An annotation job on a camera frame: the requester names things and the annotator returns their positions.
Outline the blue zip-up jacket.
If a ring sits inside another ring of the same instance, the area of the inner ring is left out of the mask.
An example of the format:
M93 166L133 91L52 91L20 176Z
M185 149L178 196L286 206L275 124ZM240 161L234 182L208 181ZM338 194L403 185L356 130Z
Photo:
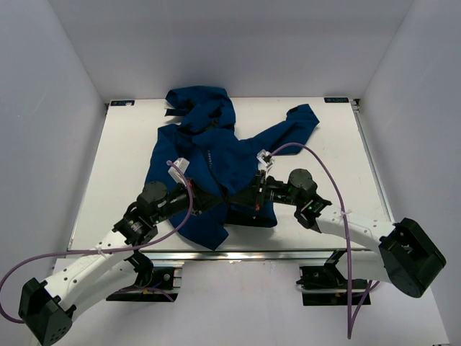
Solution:
M319 120L310 105L298 105L287 111L285 120L252 138L240 140L235 135L236 113L226 90L211 86L172 89L166 95L171 105L168 116L179 116L180 124L158 129L146 182L162 182L169 190L176 183L168 173L166 161L185 158L189 161L186 176L203 190L223 201L208 211L192 216L179 234L211 250L227 238L226 224L271 228L277 217L271 202L260 210L228 203L227 198L249 185L258 169L261 150L281 155L300 152Z

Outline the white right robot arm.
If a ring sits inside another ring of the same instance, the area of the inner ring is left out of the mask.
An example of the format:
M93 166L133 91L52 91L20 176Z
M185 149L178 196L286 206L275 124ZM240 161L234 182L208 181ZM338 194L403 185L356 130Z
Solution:
M304 228L349 238L363 247L335 250L323 266L309 269L299 279L304 289L344 288L350 279L373 280L391 283L407 296L422 297L447 261L420 225L410 218L393 223L345 213L318 195L317 187L306 169L293 170L286 182L259 171L230 201L255 211L269 202L293 205L294 217Z

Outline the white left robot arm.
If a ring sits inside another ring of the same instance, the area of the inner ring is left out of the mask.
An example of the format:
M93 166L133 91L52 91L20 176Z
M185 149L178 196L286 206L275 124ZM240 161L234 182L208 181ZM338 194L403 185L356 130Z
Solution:
M19 316L41 345L54 345L92 304L126 286L155 285L153 264L139 247L157 235L159 223L180 213L205 212L222 200L193 180L172 191L161 182L148 183L89 254L42 282L32 278L24 284Z

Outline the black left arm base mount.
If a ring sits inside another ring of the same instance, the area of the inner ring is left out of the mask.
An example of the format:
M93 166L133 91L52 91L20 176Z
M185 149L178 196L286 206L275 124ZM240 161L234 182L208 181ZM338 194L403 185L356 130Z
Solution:
M115 291L106 298L106 301L175 302L182 280L182 268L180 266L154 264L139 251L136 251L127 260L134 267L136 273L134 283Z

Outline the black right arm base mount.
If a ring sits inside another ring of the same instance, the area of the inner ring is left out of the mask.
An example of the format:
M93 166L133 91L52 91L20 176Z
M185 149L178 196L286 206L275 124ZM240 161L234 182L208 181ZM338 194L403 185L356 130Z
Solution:
M347 260L346 250L334 251L322 265L300 266L296 285L304 306L347 306L347 278L336 268L339 260Z

